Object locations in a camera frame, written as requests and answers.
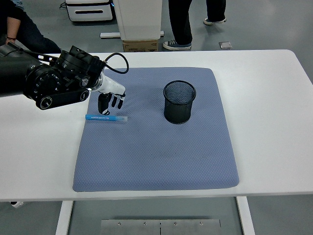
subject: person's hand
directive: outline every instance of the person's hand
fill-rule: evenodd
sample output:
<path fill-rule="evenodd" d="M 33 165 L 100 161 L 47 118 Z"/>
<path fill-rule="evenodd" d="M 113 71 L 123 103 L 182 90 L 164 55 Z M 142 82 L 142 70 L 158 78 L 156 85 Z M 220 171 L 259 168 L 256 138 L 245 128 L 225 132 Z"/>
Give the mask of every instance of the person's hand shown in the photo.
<path fill-rule="evenodd" d="M 15 43 L 15 39 L 9 39 L 9 38 L 7 38 L 6 41 L 5 41 L 5 44 L 8 44 L 9 42 Z"/>

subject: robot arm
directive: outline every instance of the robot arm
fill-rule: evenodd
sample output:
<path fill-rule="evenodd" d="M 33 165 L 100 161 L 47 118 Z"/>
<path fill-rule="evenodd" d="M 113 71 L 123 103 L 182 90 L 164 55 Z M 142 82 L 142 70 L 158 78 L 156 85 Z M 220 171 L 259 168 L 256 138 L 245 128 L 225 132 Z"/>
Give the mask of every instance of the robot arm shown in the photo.
<path fill-rule="evenodd" d="M 62 51 L 57 58 L 25 51 L 11 43 L 0 46 L 0 96 L 24 94 L 44 110 L 84 101 L 90 91 L 99 91 L 99 112 L 108 115 L 108 98 L 114 94 L 114 107 L 119 96 L 121 108 L 125 97 L 125 87 L 104 75 L 104 67 L 112 69 L 107 60 L 115 54 L 119 53 L 101 61 L 72 46 L 70 52 Z M 127 69 L 112 70 L 127 73 L 128 62 L 119 55 L 126 61 Z"/>

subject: black pants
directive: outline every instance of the black pants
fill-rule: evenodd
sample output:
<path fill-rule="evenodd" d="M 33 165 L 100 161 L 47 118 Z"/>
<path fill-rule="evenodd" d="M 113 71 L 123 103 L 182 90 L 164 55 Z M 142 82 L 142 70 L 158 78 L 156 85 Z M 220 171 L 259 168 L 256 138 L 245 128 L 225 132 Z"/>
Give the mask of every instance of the black pants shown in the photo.
<path fill-rule="evenodd" d="M 6 34 L 7 29 L 4 26 L 1 29 L 1 34 Z M 0 46 L 5 44 L 5 37 L 0 37 Z M 60 48 L 50 39 L 45 38 L 37 28 L 36 24 L 29 18 L 24 12 L 21 18 L 21 25 L 16 36 L 16 39 L 20 41 L 29 50 L 37 53 L 61 53 Z"/>
<path fill-rule="evenodd" d="M 192 0 L 169 0 L 169 13 L 172 31 L 176 42 L 189 44 L 192 34 L 189 22 L 189 7 Z M 206 0 L 207 16 L 211 22 L 225 19 L 226 0 Z"/>

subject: black sleeve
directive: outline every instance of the black sleeve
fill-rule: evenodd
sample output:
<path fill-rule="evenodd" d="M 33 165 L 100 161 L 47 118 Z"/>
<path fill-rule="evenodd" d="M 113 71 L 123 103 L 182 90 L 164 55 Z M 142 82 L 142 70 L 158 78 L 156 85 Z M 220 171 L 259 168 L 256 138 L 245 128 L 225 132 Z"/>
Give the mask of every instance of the black sleeve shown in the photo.
<path fill-rule="evenodd" d="M 16 7 L 10 0 L 0 0 L 0 15 L 20 20 L 23 10 Z"/>

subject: blue mat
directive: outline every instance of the blue mat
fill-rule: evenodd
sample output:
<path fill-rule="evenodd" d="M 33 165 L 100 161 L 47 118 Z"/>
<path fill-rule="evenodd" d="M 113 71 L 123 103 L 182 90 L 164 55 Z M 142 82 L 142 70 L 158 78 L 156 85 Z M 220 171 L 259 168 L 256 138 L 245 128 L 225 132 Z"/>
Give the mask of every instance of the blue mat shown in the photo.
<path fill-rule="evenodd" d="M 86 120 L 76 162 L 75 191 L 230 188 L 239 183 L 224 110 L 212 70 L 135 68 L 106 70 L 123 84 L 127 122 Z M 171 124 L 164 117 L 163 88 L 174 80 L 197 92 L 191 117 Z M 91 93 L 88 114 L 98 114 Z"/>

